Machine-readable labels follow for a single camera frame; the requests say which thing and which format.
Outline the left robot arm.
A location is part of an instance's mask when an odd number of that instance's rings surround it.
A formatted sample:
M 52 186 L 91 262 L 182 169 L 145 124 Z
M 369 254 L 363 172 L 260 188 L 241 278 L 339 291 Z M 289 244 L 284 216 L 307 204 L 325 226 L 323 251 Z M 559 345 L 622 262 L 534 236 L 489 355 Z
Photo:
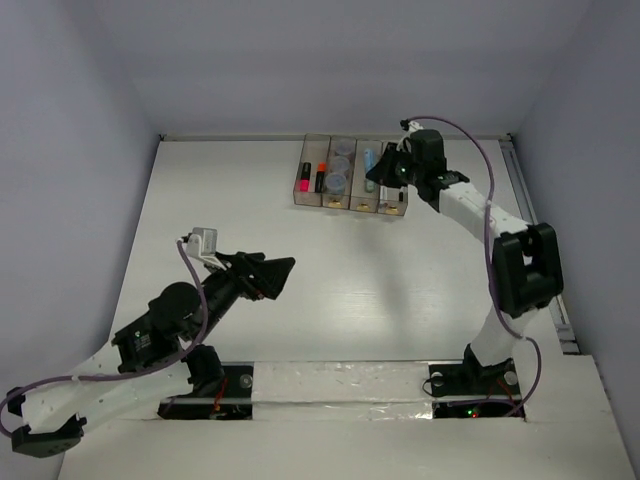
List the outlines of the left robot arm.
M 261 252 L 216 258 L 221 266 L 209 267 L 205 279 L 168 285 L 71 372 L 10 390 L 1 406 L 23 422 L 8 435 L 13 452 L 56 456 L 145 403 L 220 395 L 226 375 L 206 337 L 238 299 L 276 299 L 296 261 Z

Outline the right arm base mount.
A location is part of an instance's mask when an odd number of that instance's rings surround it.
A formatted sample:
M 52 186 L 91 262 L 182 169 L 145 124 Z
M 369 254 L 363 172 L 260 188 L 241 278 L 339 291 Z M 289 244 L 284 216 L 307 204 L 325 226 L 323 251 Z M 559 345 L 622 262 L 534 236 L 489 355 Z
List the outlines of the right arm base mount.
M 501 377 L 473 379 L 461 364 L 430 365 L 421 389 L 431 399 L 434 419 L 523 418 L 518 384 Z

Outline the clear four-compartment organizer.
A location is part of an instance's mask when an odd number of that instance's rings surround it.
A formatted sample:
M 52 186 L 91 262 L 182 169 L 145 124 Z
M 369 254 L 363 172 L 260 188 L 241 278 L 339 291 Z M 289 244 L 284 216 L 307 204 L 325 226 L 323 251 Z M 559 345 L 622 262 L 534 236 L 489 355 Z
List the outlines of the clear four-compartment organizer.
M 334 152 L 334 145 L 340 141 L 352 141 L 355 145 L 354 152 L 345 156 L 350 160 L 350 170 L 345 174 L 347 176 L 347 187 L 343 195 L 330 195 L 325 192 L 325 186 L 322 193 L 314 192 L 316 168 L 320 162 L 327 165 L 326 174 L 331 173 L 329 170 L 329 161 L 332 157 L 338 156 Z M 403 187 L 405 199 L 399 202 L 398 193 L 400 189 L 388 188 L 389 199 L 387 202 L 380 200 L 380 188 L 377 185 L 372 193 L 365 191 L 365 168 L 364 168 L 364 150 L 372 148 L 376 152 L 376 163 L 384 153 L 387 141 L 378 139 L 357 138 L 342 135 L 315 134 L 308 133 L 304 136 L 296 178 L 293 186 L 293 201 L 298 206 L 331 208 L 338 210 L 350 210 L 367 214 L 381 214 L 389 216 L 403 216 L 408 207 L 408 190 Z M 312 166 L 309 191 L 300 192 L 298 190 L 298 182 L 300 179 L 301 164 L 310 162 Z

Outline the pink black highlighter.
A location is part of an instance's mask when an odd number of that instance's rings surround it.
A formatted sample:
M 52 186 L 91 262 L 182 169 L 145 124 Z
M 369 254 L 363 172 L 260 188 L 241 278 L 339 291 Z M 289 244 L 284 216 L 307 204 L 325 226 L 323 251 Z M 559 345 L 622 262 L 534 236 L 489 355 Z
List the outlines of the pink black highlighter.
M 311 170 L 312 170 L 312 166 L 310 162 L 303 162 L 301 164 L 300 179 L 298 182 L 298 190 L 300 192 L 309 191 Z

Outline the blue transparent utility knife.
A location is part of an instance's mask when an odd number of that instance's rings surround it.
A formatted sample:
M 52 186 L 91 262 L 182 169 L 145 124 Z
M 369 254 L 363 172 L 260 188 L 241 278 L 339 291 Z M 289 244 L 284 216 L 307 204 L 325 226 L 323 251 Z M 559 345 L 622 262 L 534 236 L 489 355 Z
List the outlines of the blue transparent utility knife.
M 376 152 L 372 148 L 365 149 L 363 160 L 365 174 L 368 174 L 376 165 Z

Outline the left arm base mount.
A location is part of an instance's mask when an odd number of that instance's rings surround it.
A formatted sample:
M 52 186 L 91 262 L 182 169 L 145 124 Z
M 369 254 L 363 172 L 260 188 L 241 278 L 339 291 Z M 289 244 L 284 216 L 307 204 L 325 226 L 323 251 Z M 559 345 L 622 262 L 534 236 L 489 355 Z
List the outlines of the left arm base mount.
M 213 346 L 200 345 L 184 362 L 191 391 L 163 400 L 164 420 L 251 420 L 254 363 L 224 363 Z

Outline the orange highlighter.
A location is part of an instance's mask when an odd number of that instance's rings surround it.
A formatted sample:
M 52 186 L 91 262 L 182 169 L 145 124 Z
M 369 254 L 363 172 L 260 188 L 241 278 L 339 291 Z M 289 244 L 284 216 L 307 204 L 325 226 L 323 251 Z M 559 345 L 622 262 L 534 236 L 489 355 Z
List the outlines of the orange highlighter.
M 315 184 L 314 184 L 315 193 L 322 193 L 324 190 L 326 168 L 327 168 L 327 165 L 325 162 L 320 162 L 317 165 L 316 175 L 315 175 Z

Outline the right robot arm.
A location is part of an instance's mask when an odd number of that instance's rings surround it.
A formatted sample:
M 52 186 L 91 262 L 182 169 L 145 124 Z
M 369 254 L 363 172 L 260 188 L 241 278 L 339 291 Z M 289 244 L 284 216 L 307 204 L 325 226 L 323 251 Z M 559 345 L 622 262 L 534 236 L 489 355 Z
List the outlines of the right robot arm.
M 432 384 L 444 395 L 466 387 L 482 392 L 506 373 L 526 328 L 564 289 L 557 235 L 547 223 L 528 223 L 497 206 L 495 191 L 482 194 L 463 173 L 448 167 L 442 135 L 411 123 L 388 143 L 366 177 L 382 187 L 413 187 L 435 212 L 479 240 L 484 249 L 492 306 L 459 364 Z

